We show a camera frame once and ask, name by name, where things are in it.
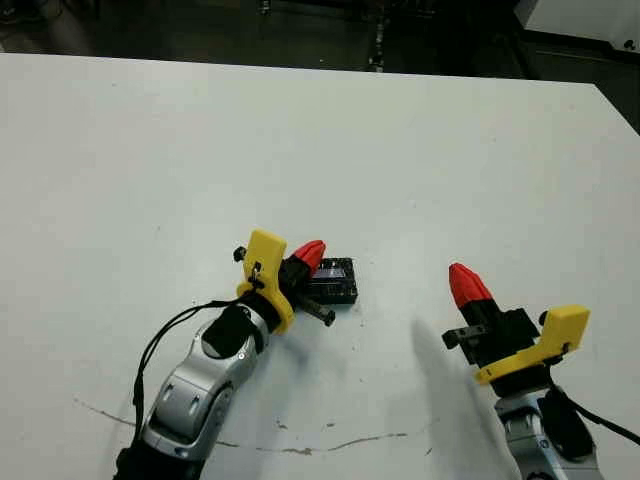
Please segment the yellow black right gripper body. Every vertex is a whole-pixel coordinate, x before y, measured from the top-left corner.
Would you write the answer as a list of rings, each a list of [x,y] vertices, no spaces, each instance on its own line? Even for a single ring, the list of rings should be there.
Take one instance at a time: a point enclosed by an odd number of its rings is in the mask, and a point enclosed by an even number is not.
[[[580,305],[556,307],[538,329],[522,308],[466,304],[461,313],[467,325],[446,331],[442,340],[449,350],[459,347],[478,367],[475,381],[500,398],[546,388],[548,368],[579,348],[590,317]]]

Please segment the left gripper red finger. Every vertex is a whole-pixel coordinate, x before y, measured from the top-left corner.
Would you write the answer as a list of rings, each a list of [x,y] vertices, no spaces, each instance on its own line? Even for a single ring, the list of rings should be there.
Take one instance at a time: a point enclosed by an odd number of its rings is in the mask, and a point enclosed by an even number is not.
[[[284,286],[297,289],[315,274],[326,250],[325,245],[302,245],[284,260]]]
[[[324,257],[325,243],[322,240],[312,240],[297,248],[282,262],[283,267],[299,267],[317,269]]]

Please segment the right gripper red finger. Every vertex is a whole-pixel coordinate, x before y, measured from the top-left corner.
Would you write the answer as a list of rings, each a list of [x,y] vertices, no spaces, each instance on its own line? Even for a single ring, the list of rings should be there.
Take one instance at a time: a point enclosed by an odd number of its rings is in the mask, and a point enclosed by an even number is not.
[[[454,302],[470,326],[492,325],[502,314],[479,275],[461,263],[454,264]]]
[[[454,303],[469,325],[478,324],[474,309],[483,300],[483,283],[479,275],[461,263],[449,266],[449,286]]]

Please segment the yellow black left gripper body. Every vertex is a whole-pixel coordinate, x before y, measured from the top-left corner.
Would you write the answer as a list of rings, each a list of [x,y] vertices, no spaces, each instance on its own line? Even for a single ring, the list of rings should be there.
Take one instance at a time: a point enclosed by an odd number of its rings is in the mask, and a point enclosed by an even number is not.
[[[243,264],[244,280],[237,287],[240,297],[255,296],[268,304],[267,328],[275,334],[284,334],[294,321],[294,310],[299,308],[329,327],[335,321],[335,312],[311,299],[306,293],[311,279],[302,287],[284,286],[284,267],[287,243],[280,236],[256,229],[247,247],[236,249],[234,259]]]

